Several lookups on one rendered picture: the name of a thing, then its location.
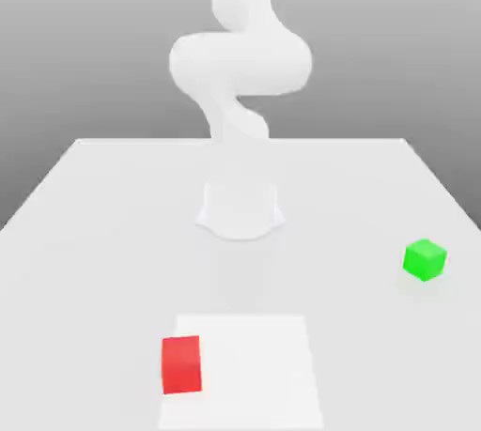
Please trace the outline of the small red cube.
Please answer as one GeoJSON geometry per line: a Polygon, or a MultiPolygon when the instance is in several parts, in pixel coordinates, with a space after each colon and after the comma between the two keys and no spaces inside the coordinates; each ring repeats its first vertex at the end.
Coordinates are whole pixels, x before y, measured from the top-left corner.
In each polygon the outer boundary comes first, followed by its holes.
{"type": "Polygon", "coordinates": [[[163,338],[161,365],[164,394],[202,391],[198,335],[163,338]]]}

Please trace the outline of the small green cube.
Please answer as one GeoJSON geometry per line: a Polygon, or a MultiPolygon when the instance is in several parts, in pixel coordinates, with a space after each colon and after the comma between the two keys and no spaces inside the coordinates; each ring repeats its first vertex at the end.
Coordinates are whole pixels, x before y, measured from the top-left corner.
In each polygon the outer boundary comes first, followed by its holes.
{"type": "Polygon", "coordinates": [[[426,282],[443,274],[447,251],[429,239],[420,239],[408,245],[403,269],[426,282]]]}

